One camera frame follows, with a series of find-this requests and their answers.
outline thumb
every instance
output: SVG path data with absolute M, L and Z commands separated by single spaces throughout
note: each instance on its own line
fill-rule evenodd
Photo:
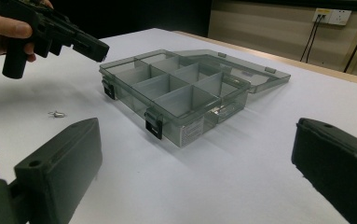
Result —
M 0 35 L 14 38 L 28 38 L 33 29 L 24 21 L 16 21 L 0 16 Z

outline white table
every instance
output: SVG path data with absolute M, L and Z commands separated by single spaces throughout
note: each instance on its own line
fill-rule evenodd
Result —
M 103 92 L 99 63 L 64 48 L 22 79 L 1 74 L 0 175 L 55 134 L 98 118 L 103 165 L 70 223 L 347 223 L 291 163 L 296 123 L 317 119 L 357 136 L 357 84 L 159 29 L 103 39 L 105 63 L 156 49 L 212 49 L 291 74 L 244 110 L 179 148 Z M 60 111 L 68 116 L 55 119 Z

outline gray plastic box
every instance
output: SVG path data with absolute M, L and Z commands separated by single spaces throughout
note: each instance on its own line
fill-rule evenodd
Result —
M 145 128 L 178 147 L 245 107 L 248 93 L 290 75 L 208 49 L 155 50 L 100 65 L 104 91 L 145 120 Z

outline beige wall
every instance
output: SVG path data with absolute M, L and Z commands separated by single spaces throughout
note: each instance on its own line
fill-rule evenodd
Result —
M 314 12 L 312 7 L 213 0 L 208 37 L 299 61 L 314 24 Z M 309 63 L 344 71 L 356 41 L 356 11 L 345 26 L 321 23 Z M 357 75 L 357 63 L 351 70 Z

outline white wall socket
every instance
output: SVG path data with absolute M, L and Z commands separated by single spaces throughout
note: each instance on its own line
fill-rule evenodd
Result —
M 330 8 L 320 8 L 317 7 L 317 9 L 315 10 L 314 16 L 312 17 L 312 21 L 319 21 L 320 23 L 328 23 L 330 16 L 332 15 L 332 11 L 333 9 Z
M 328 23 L 334 25 L 346 25 L 350 14 L 351 11 L 348 10 L 334 9 L 332 15 L 330 15 Z

